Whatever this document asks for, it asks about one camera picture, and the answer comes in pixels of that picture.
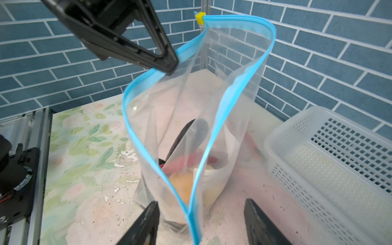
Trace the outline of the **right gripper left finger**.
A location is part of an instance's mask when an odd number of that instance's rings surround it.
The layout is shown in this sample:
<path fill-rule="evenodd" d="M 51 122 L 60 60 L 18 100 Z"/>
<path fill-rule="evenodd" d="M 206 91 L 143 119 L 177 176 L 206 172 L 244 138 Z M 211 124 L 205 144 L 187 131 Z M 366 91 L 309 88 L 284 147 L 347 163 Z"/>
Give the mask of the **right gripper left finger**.
<path fill-rule="evenodd" d="M 160 220 L 157 201 L 151 202 L 117 245 L 155 245 Z"/>

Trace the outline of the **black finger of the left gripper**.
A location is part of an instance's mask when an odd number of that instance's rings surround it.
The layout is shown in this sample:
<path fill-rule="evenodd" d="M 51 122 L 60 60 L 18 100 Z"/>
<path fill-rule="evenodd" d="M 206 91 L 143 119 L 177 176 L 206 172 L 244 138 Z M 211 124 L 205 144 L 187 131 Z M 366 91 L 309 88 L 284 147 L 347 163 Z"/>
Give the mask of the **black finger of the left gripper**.
<path fill-rule="evenodd" d="M 150 1 L 47 0 L 43 4 L 100 60 L 115 58 L 171 75 L 179 64 Z M 126 28 L 142 22 L 160 51 L 148 51 L 125 38 Z"/>

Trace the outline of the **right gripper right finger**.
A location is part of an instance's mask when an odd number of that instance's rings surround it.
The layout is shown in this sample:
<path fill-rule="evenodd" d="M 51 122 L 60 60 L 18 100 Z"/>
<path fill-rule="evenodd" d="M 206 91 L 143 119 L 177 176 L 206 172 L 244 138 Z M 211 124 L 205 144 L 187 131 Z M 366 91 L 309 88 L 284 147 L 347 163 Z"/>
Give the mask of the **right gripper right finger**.
<path fill-rule="evenodd" d="M 253 199 L 246 199 L 244 217 L 250 245 L 291 244 Z"/>

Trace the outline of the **yellow toy fruit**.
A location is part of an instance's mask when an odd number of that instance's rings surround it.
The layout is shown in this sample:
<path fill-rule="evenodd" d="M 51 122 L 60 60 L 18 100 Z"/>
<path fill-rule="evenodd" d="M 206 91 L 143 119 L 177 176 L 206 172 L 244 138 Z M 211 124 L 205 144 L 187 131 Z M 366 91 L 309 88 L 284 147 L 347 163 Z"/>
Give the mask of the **yellow toy fruit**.
<path fill-rule="evenodd" d="M 183 203 L 188 206 L 191 199 L 194 182 L 193 172 L 189 170 L 178 171 L 171 174 L 169 176 L 169 180 L 172 186 L 175 188 L 177 194 L 180 196 Z"/>

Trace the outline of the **red toy chili pepper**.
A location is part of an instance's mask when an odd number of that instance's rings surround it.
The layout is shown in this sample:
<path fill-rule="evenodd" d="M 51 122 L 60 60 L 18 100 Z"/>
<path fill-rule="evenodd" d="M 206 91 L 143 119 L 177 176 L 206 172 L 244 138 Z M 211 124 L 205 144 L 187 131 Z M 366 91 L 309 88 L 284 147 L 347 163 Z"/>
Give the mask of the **red toy chili pepper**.
<path fill-rule="evenodd" d="M 193 152 L 190 155 L 178 157 L 163 164 L 161 169 L 166 175 L 169 176 L 189 167 L 198 166 L 202 160 L 203 154 L 203 152 Z"/>

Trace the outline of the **white plastic mesh basket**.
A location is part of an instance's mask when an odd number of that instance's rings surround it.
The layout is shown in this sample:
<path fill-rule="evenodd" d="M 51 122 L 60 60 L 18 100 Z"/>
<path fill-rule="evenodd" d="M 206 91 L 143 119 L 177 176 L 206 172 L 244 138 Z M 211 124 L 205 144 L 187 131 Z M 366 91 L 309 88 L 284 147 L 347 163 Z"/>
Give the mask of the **white plastic mesh basket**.
<path fill-rule="evenodd" d="M 265 139 L 267 169 L 342 245 L 392 242 L 392 142 L 324 107 Z"/>

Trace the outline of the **black toy eggplant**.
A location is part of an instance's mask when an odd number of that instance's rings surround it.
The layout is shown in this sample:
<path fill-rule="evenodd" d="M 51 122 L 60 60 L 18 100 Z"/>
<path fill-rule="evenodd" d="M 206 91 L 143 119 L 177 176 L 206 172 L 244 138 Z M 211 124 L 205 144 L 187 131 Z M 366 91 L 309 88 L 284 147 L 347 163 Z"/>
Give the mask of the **black toy eggplant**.
<path fill-rule="evenodd" d="M 193 119 L 188 122 L 171 146 L 165 160 L 159 158 L 159 166 L 163 167 L 171 157 L 172 153 L 189 153 L 195 151 L 206 139 L 209 132 L 209 125 L 202 118 Z"/>

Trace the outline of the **clear zip top bag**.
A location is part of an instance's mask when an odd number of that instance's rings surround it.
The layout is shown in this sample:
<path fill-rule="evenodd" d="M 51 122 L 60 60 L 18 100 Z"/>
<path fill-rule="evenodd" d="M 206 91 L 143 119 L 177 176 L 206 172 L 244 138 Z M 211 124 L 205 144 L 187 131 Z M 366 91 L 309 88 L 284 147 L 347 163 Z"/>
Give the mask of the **clear zip top bag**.
<path fill-rule="evenodd" d="M 275 26 L 251 15 L 205 15 L 177 49 L 171 75 L 151 69 L 125 90 L 123 114 L 141 179 L 135 201 L 198 245 L 204 218 L 234 169 Z"/>

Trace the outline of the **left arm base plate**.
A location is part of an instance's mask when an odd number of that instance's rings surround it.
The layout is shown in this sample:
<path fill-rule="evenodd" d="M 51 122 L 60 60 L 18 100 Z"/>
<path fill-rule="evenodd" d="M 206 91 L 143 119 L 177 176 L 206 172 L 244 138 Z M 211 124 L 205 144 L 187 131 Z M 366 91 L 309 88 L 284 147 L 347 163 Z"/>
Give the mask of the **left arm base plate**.
<path fill-rule="evenodd" d="M 1 136 L 1 229 L 29 217 L 32 212 L 39 148 L 23 150 L 18 144 L 14 155 L 11 143 Z"/>

